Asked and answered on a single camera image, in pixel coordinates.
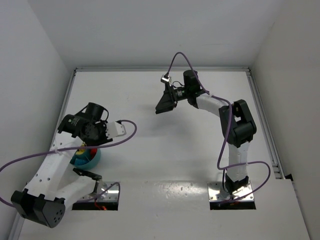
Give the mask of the yellow small lego brick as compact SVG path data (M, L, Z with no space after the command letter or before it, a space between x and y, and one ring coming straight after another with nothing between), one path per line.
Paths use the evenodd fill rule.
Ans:
M85 149L78 149L75 154L82 155L85 151L86 151Z

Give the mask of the blue lego brick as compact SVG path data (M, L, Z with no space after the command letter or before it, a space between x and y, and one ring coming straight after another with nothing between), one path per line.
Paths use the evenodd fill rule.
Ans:
M74 165L75 166L83 166L85 164L87 164L88 162L84 159L79 159L77 158L75 161L74 161Z

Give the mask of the red long lego brick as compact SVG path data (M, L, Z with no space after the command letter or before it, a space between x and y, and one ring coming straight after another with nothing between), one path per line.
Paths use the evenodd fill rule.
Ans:
M93 159L96 156L97 152L98 152L97 148L91 149L90 150L90 157Z

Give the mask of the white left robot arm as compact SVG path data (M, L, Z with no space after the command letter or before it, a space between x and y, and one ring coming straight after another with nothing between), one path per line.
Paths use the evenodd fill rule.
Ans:
M78 173L78 178L65 187L60 182L76 150L81 145L100 146L111 142L106 108L90 102L76 114L67 114L59 124L53 145L35 176L22 191L14 191L10 201L19 215L49 228L56 227L66 210L81 197L95 190L100 177L93 173Z

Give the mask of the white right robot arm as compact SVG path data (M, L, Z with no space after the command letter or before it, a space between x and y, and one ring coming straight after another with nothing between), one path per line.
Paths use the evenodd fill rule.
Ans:
M164 84L164 91L155 107L156 114L172 111L179 101L187 100L194 108L219 117L224 137L222 146L228 147L228 166L217 166L224 171L224 190L232 195L247 186L248 149L257 132L247 102L240 99L230 103L210 95L199 83L198 73L192 70L183 73L183 84L179 87L174 85L169 74L163 75L160 81Z

